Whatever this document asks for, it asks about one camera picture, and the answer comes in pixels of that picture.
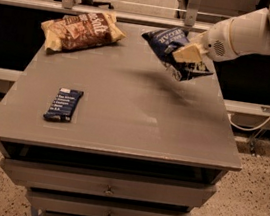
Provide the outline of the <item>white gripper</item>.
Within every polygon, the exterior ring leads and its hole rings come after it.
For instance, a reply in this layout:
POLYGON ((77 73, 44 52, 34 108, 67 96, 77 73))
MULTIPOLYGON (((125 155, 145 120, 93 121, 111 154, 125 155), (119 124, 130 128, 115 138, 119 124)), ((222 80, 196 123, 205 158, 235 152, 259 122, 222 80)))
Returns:
POLYGON ((208 57, 216 62, 225 62, 238 57, 232 41, 233 18, 215 23, 213 27, 202 33, 191 33, 189 41, 192 43, 180 47, 172 53, 177 63, 201 63, 203 61, 198 45, 203 45, 208 57))

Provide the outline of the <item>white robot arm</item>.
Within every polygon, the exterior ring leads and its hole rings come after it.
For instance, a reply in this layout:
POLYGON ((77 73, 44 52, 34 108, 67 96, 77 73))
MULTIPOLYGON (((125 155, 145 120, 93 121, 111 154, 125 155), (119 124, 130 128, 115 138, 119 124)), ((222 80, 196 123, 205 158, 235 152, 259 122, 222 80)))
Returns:
POLYGON ((215 23, 172 53, 182 63, 200 62, 202 55, 221 62, 249 54, 270 55, 270 6, 215 23))

